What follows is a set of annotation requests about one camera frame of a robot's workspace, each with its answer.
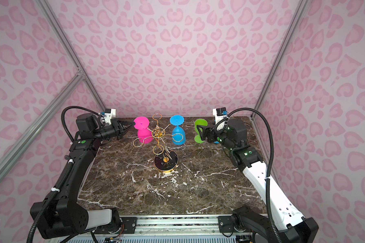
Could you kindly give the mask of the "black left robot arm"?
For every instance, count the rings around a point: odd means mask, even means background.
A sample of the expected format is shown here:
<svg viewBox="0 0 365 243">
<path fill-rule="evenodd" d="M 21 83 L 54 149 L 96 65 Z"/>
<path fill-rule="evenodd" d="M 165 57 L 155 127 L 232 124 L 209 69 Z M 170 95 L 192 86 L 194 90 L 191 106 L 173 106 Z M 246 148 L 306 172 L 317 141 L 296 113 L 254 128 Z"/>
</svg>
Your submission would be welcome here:
<svg viewBox="0 0 365 243">
<path fill-rule="evenodd" d="M 75 237 L 97 230 L 103 233 L 121 231 L 123 223 L 116 207 L 89 211 L 78 204 L 79 193 L 102 143 L 123 138 L 135 124 L 118 118 L 103 124 L 100 119 L 101 116 L 93 113 L 77 117 L 78 131 L 63 172 L 45 199 L 34 203 L 30 209 L 33 224 L 27 242 L 33 241 L 37 231 L 44 239 Z"/>
</svg>

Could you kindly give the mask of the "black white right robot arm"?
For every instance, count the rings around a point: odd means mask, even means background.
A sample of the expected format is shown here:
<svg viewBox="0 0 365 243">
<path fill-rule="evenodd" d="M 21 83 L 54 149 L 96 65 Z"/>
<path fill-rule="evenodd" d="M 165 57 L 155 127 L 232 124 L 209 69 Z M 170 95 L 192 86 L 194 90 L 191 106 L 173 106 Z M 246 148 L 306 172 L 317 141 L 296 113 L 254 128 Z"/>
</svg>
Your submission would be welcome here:
<svg viewBox="0 0 365 243">
<path fill-rule="evenodd" d="M 231 119 L 224 131 L 214 126 L 197 125 L 201 140 L 218 142 L 229 159 L 254 186 L 265 202 L 267 215 L 247 206 L 233 211 L 231 220 L 236 231 L 251 231 L 254 243 L 312 243 L 318 232 L 313 218 L 306 218 L 287 198 L 271 176 L 268 165 L 247 141 L 247 128 L 241 119 Z"/>
</svg>

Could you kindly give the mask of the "green wine glass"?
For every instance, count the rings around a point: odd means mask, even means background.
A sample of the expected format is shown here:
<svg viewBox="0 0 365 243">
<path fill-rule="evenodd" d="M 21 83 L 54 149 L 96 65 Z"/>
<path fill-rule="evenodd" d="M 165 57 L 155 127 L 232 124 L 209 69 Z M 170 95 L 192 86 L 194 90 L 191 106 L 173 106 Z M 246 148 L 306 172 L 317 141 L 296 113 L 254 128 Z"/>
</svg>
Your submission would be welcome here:
<svg viewBox="0 0 365 243">
<path fill-rule="evenodd" d="M 194 140 L 195 140 L 196 143 L 201 144 L 204 141 L 201 139 L 200 135 L 203 132 L 203 127 L 208 126 L 208 121 L 205 120 L 205 119 L 199 118 L 199 119 L 195 120 L 194 126 L 195 126 L 195 132 L 196 132 Z"/>
</svg>

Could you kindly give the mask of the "magenta plastic wine glass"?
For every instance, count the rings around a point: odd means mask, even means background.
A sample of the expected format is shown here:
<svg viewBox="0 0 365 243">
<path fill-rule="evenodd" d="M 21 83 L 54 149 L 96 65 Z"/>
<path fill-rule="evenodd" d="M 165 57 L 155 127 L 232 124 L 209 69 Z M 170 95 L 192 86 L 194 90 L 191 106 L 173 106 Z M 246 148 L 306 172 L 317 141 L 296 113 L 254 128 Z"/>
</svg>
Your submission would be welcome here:
<svg viewBox="0 0 365 243">
<path fill-rule="evenodd" d="M 149 129 L 150 121 L 147 117 L 139 116 L 135 120 L 134 127 L 137 129 L 137 136 L 140 143 L 147 144 L 152 142 L 152 131 Z"/>
</svg>

